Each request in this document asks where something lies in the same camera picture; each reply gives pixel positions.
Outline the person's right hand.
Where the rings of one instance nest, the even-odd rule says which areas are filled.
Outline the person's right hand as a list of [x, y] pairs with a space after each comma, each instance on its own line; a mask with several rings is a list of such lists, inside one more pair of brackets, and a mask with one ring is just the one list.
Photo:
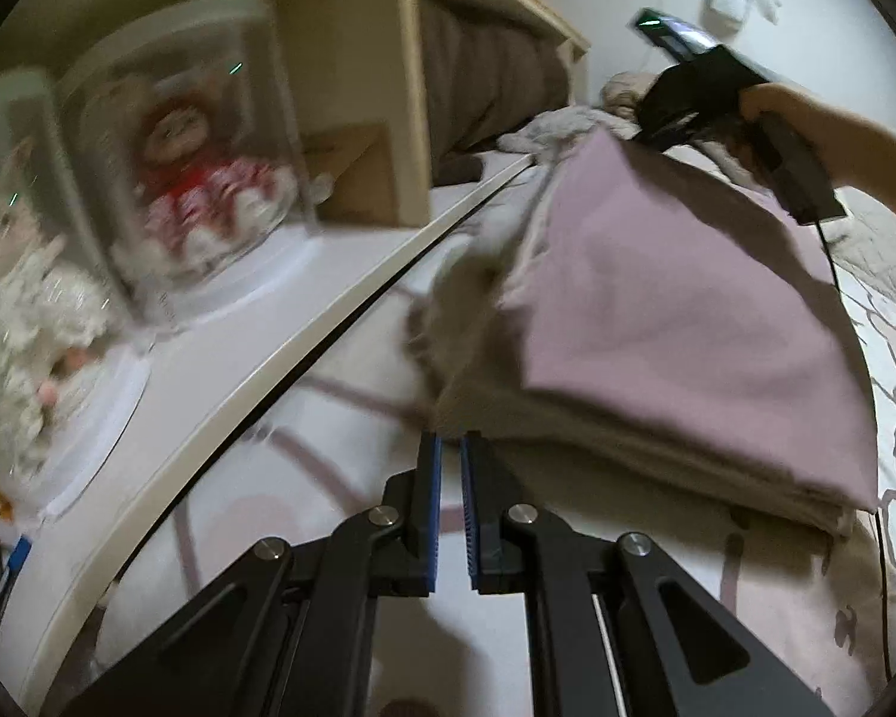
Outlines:
[[749, 123], [767, 114], [782, 118], [811, 146], [832, 185], [846, 185], [839, 110], [796, 87], [769, 82], [748, 87], [739, 94], [739, 113]]

